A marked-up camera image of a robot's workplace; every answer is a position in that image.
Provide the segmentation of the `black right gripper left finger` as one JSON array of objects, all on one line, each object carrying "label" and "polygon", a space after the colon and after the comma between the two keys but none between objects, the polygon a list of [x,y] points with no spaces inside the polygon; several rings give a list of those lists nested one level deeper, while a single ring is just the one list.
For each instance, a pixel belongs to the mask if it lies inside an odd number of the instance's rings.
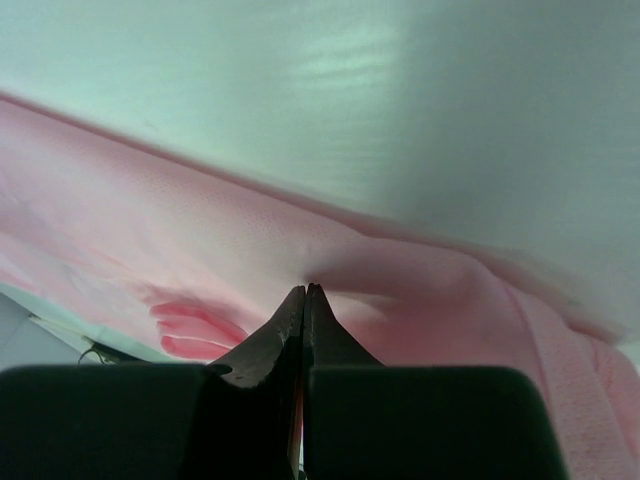
[{"label": "black right gripper left finger", "polygon": [[304,290],[208,364],[13,368],[5,479],[294,479]]}]

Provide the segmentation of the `pink t shirt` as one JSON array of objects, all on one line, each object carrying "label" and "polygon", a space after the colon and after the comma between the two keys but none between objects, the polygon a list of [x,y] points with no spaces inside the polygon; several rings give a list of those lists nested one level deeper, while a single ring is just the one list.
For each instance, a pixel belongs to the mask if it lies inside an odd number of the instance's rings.
[{"label": "pink t shirt", "polygon": [[540,389],[573,479],[639,475],[627,330],[561,271],[271,193],[6,99],[1,280],[170,357],[214,360],[296,285],[388,365],[497,365]]}]

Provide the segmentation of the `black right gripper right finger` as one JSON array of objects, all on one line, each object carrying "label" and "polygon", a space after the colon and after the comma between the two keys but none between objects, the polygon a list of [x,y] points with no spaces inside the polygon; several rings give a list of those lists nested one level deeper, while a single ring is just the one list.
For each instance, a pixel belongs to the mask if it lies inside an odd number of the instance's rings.
[{"label": "black right gripper right finger", "polygon": [[387,367],[332,311],[303,314],[303,466],[311,479],[565,479],[543,399],[494,366]]}]

